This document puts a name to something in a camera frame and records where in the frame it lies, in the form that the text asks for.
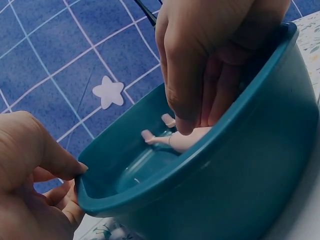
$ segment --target fingernail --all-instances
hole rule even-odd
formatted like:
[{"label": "fingernail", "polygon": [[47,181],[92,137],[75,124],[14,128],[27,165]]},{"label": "fingernail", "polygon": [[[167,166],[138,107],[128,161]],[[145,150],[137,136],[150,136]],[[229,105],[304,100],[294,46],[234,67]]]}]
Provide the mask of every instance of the fingernail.
[{"label": "fingernail", "polygon": [[189,120],[184,120],[179,118],[178,116],[175,117],[175,123],[177,130],[182,135],[189,135],[193,132],[195,128],[195,123]]},{"label": "fingernail", "polygon": [[84,163],[79,162],[79,164],[80,164],[80,166],[81,166],[81,168],[82,168],[83,173],[85,173],[85,172],[89,169],[88,166],[85,165]]}]

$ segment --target teal plastic basin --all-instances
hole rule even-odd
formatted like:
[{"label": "teal plastic basin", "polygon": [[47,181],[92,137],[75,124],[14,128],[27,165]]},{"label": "teal plastic basin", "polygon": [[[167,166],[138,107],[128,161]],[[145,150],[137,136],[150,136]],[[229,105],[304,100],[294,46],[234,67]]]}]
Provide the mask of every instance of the teal plastic basin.
[{"label": "teal plastic basin", "polygon": [[164,86],[140,100],[79,156],[78,203],[115,217],[144,240],[256,240],[296,187],[315,140],[318,106],[296,45],[282,24],[248,64],[247,83],[219,122],[183,154],[149,146],[141,131],[170,130]]}]

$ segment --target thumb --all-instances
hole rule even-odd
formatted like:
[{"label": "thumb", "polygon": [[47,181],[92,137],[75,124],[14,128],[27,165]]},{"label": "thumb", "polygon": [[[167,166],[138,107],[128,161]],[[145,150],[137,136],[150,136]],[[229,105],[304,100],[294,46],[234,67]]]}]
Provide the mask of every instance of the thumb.
[{"label": "thumb", "polygon": [[254,0],[168,1],[172,4],[164,36],[166,96],[184,135],[201,115],[203,75],[208,57],[236,31]]},{"label": "thumb", "polygon": [[10,192],[20,187],[37,167],[64,180],[87,169],[30,113],[0,115],[0,190]]}]

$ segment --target tile grout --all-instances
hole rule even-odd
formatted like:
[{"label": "tile grout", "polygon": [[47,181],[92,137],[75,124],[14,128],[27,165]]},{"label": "tile grout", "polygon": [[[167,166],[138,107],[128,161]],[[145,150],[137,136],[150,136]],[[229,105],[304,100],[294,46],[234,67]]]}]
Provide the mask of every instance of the tile grout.
[{"label": "tile grout", "polygon": [[[136,20],[137,23],[143,21],[144,19],[146,19],[147,17],[141,17],[138,20]],[[112,33],[111,35],[107,36],[106,38],[104,38],[103,40],[101,40],[100,42],[96,43],[94,46],[98,47],[99,45],[101,45],[102,43],[104,43],[105,41],[107,41],[108,39],[112,38],[113,36],[121,33],[122,31],[126,30],[127,28],[133,26],[134,23],[130,23],[127,26],[124,26],[123,28],[115,31],[114,33]],[[40,85],[44,84],[46,81],[50,80],[51,77],[54,77],[55,75],[59,74],[60,72],[62,72],[64,69],[66,69],[67,67],[69,67],[71,64],[73,64],[74,62],[76,62],[78,59],[80,59],[81,57],[83,57],[85,54],[87,54],[88,52],[90,52],[93,48],[89,47],[87,50],[85,50],[84,52],[80,53],[78,56],[76,56],[74,59],[72,59],[70,62],[68,62],[66,65],[62,66],[61,68],[59,68],[58,70],[56,70],[54,73],[52,73],[50,76],[44,78],[43,80],[41,80],[40,82],[38,82],[37,84],[35,84],[34,86],[32,86],[31,88],[29,88],[23,95],[21,95],[13,104],[10,105],[11,108],[13,108],[15,105],[17,105],[26,95],[28,95],[29,93],[31,93],[34,89],[36,89],[37,87],[39,87]],[[9,108],[5,109],[4,111],[2,111],[1,113],[5,113],[6,111],[8,111]]]},{"label": "tile grout", "polygon": [[132,22],[134,23],[134,26],[137,30],[137,32],[139,33],[140,37],[142,38],[142,41],[144,42],[144,44],[146,45],[146,47],[149,49],[149,51],[151,52],[151,54],[154,56],[154,58],[160,63],[160,59],[158,58],[158,56],[155,54],[155,52],[151,49],[150,45],[147,43],[145,36],[142,34],[138,24],[135,22],[134,17],[132,16],[131,12],[129,11],[127,5],[125,4],[125,2],[123,0],[119,0],[119,2],[122,4],[122,6],[124,7],[124,9],[126,10],[127,14],[129,15],[129,17],[131,18]]},{"label": "tile grout", "polygon": [[[134,84],[136,84],[139,80],[143,79],[148,74],[152,73],[155,69],[157,69],[160,66],[160,63],[142,74],[140,77],[138,77],[136,80],[133,81]],[[68,131],[66,131],[61,137],[58,138],[57,142],[61,142],[65,137],[67,137],[70,133],[72,133],[77,127],[79,127],[83,122],[91,118],[94,114],[96,114],[99,110],[101,110],[102,107],[99,106],[95,110],[93,110],[91,113],[89,113],[87,116],[85,116],[83,119],[81,119],[79,122],[77,122],[72,128],[70,128]]]},{"label": "tile grout", "polygon": [[295,8],[297,9],[297,11],[298,11],[298,13],[300,14],[301,18],[303,18],[303,15],[302,15],[302,13],[301,13],[300,9],[298,8],[298,6],[297,6],[297,4],[296,4],[295,0],[291,0],[291,2],[293,3],[293,5],[295,6]]},{"label": "tile grout", "polygon": [[[20,21],[16,11],[15,11],[15,8],[14,6],[11,4],[10,0],[8,0],[9,4],[10,4],[10,7],[12,9],[12,12],[18,22],[18,24],[20,25],[20,28],[23,32],[23,34],[25,35],[26,37],[26,40],[28,41],[30,47],[32,48],[32,51],[34,52],[35,56],[37,57],[38,61],[40,62],[41,66],[43,67],[44,71],[47,73],[48,76],[50,76],[51,74],[49,73],[47,67],[45,66],[44,62],[42,61],[41,57],[39,56],[37,50],[35,49],[33,43],[31,42],[31,40],[29,39],[28,37],[28,34],[22,24],[22,22]],[[61,88],[58,86],[58,84],[56,83],[56,81],[53,79],[53,77],[50,78],[50,80],[52,81],[52,83],[54,84],[54,86],[56,87],[56,89],[58,90],[58,92],[62,95],[63,99],[66,101],[67,105],[71,108],[72,112],[74,113],[74,115],[76,116],[76,118],[80,121],[81,118],[80,116],[78,115],[78,113],[75,111],[74,107],[72,106],[72,104],[70,103],[69,99],[65,96],[65,94],[63,93],[63,91],[61,90]],[[87,128],[87,126],[83,123],[82,124],[84,129],[88,132],[89,136],[94,139],[94,136],[93,134],[90,132],[90,130]]]},{"label": "tile grout", "polygon": [[[81,24],[79,23],[78,19],[76,18],[74,12],[71,10],[70,6],[68,5],[66,0],[63,0],[64,4],[66,5],[66,7],[68,8],[69,13],[71,14],[73,20],[75,21],[76,25],[78,26],[78,28],[80,29],[80,31],[82,32],[84,38],[87,40],[87,42],[90,44],[91,48],[93,49],[93,51],[95,52],[95,54],[97,55],[97,57],[99,58],[99,60],[101,61],[101,63],[103,64],[103,66],[106,68],[106,70],[109,72],[109,74],[111,75],[111,77],[113,78],[114,82],[119,82],[118,79],[116,78],[116,76],[114,75],[114,73],[111,71],[111,69],[109,68],[109,66],[106,64],[106,62],[104,61],[104,59],[102,58],[102,56],[100,55],[100,53],[98,52],[98,50],[96,49],[95,45],[92,43],[92,41],[90,40],[90,38],[88,37],[87,33],[85,32],[85,30],[83,29],[83,27],[81,26]],[[129,96],[129,94],[127,92],[124,92],[124,94],[129,98],[129,100],[131,101],[132,104],[135,104],[135,102],[132,100],[132,98]]]},{"label": "tile grout", "polygon": [[3,99],[3,101],[4,101],[4,104],[6,105],[6,107],[7,107],[8,110],[10,111],[10,113],[12,113],[12,109],[11,109],[11,107],[9,106],[9,103],[8,103],[8,101],[7,101],[4,93],[2,92],[1,88],[0,88],[0,95],[1,95],[1,97],[2,97],[2,99]]},{"label": "tile grout", "polygon": [[2,14],[8,7],[10,7],[10,4],[12,4],[15,0],[8,1],[8,3],[0,10],[0,14]]}]

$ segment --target finger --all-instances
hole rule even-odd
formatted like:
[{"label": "finger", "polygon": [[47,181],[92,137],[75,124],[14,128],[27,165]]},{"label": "finger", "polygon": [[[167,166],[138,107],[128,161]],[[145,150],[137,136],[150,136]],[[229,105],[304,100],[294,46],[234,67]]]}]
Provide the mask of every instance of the finger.
[{"label": "finger", "polygon": [[30,113],[0,115],[0,189],[15,190],[36,167],[65,180],[86,171]]},{"label": "finger", "polygon": [[69,194],[69,201],[62,212],[69,219],[69,222],[75,231],[79,227],[85,213],[78,205],[75,187],[70,188]]},{"label": "finger", "polygon": [[49,206],[56,207],[67,195],[68,191],[72,186],[71,181],[64,182],[61,186],[55,187],[50,191],[44,193],[46,197],[46,202]]},{"label": "finger", "polygon": [[167,84],[167,57],[165,49],[165,35],[168,27],[168,16],[165,11],[166,5],[163,4],[158,14],[155,25],[155,42],[160,55],[160,64],[164,83]]},{"label": "finger", "polygon": [[88,167],[78,162],[69,152],[62,148],[43,126],[42,132],[44,145],[40,167],[66,181],[72,180],[87,171]]},{"label": "finger", "polygon": [[216,97],[217,83],[222,70],[222,62],[211,55],[203,75],[203,96],[201,110],[201,127],[208,127],[209,115]]},{"label": "finger", "polygon": [[57,178],[52,173],[50,173],[49,171],[39,166],[34,169],[32,176],[33,176],[33,182],[35,183],[46,182],[46,181]]},{"label": "finger", "polygon": [[185,36],[169,22],[164,37],[167,60],[166,97],[176,117],[176,127],[190,134],[201,114],[202,79],[207,53],[188,46]]},{"label": "finger", "polygon": [[223,65],[208,119],[209,126],[216,124],[236,99],[239,91],[240,74],[240,66]]}]

